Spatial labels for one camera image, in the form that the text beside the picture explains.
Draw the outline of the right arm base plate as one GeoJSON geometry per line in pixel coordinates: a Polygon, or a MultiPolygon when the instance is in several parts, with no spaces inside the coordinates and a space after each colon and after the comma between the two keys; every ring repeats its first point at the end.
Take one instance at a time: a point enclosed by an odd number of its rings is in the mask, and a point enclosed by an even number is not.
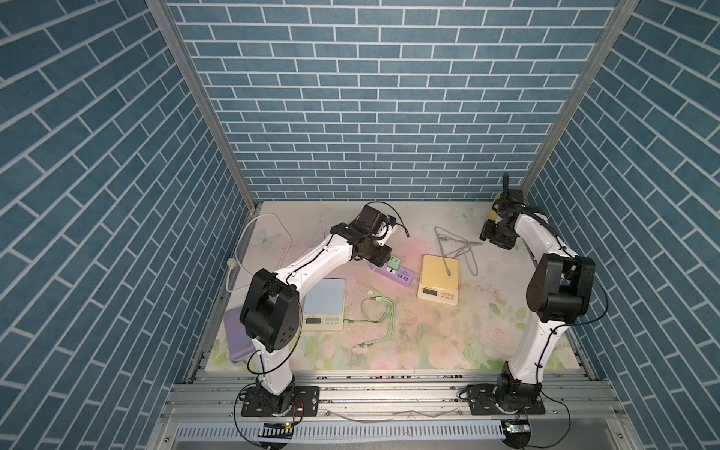
{"type": "Polygon", "coordinates": [[[543,401],[538,397],[530,401],[524,397],[495,397],[495,384],[471,384],[459,391],[457,397],[469,404],[472,416],[541,416],[546,413],[543,401]]]}

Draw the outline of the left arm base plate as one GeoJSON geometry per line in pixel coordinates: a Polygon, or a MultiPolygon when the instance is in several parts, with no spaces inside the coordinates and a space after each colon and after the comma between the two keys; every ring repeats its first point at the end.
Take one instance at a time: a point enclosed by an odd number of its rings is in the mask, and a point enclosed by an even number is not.
{"type": "Polygon", "coordinates": [[[240,396],[241,416],[317,416],[320,388],[290,384],[282,393],[272,394],[261,385],[251,385],[240,396]]]}

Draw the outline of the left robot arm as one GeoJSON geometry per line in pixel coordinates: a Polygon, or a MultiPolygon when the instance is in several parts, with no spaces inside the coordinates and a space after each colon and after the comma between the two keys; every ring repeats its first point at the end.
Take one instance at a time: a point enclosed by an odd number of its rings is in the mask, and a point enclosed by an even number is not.
{"type": "Polygon", "coordinates": [[[239,322],[260,357],[257,399],[270,416],[286,413],[294,400],[296,379],[290,367],[291,342],[302,330],[303,300],[325,276],[352,261],[377,267],[388,263],[387,241],[407,227],[397,210],[386,215],[369,202],[353,221],[331,227],[329,236],[295,262],[271,272],[257,271],[241,307],[239,322]]]}

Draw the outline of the green charger adapter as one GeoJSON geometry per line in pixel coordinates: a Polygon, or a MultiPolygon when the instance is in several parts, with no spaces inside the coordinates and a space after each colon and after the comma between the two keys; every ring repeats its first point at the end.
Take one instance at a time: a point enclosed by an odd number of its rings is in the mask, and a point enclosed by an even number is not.
{"type": "Polygon", "coordinates": [[[391,271],[397,271],[401,267],[401,259],[398,257],[391,257],[387,262],[387,267],[391,271]]]}

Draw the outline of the blue electronic scale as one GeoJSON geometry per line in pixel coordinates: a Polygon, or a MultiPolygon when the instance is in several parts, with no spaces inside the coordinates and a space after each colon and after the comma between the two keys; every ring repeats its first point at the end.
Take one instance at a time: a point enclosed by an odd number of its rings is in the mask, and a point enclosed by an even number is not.
{"type": "Polygon", "coordinates": [[[304,331],[341,331],[344,326],[346,282],[321,279],[304,300],[304,331]]]}

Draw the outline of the purple power strip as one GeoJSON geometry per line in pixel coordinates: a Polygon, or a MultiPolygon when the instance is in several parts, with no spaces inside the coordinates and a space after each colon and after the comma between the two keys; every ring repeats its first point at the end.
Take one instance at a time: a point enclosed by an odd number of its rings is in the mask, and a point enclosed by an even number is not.
{"type": "Polygon", "coordinates": [[[397,269],[393,269],[387,264],[384,264],[382,267],[378,267],[372,264],[370,268],[374,273],[391,279],[392,281],[403,287],[410,287],[414,280],[414,272],[403,266],[399,266],[397,269]]]}

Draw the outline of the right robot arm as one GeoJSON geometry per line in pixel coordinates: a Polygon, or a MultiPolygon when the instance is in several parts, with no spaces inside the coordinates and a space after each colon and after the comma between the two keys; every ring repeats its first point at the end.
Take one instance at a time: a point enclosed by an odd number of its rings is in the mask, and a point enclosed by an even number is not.
{"type": "Polygon", "coordinates": [[[480,384],[471,395],[469,403],[478,416],[543,412],[540,396],[551,353],[566,329],[586,314],[591,300],[596,263],[570,249],[542,211],[526,204],[520,189],[503,187],[480,239],[513,249],[519,238],[535,264],[526,289],[532,316],[497,382],[480,384]]]}

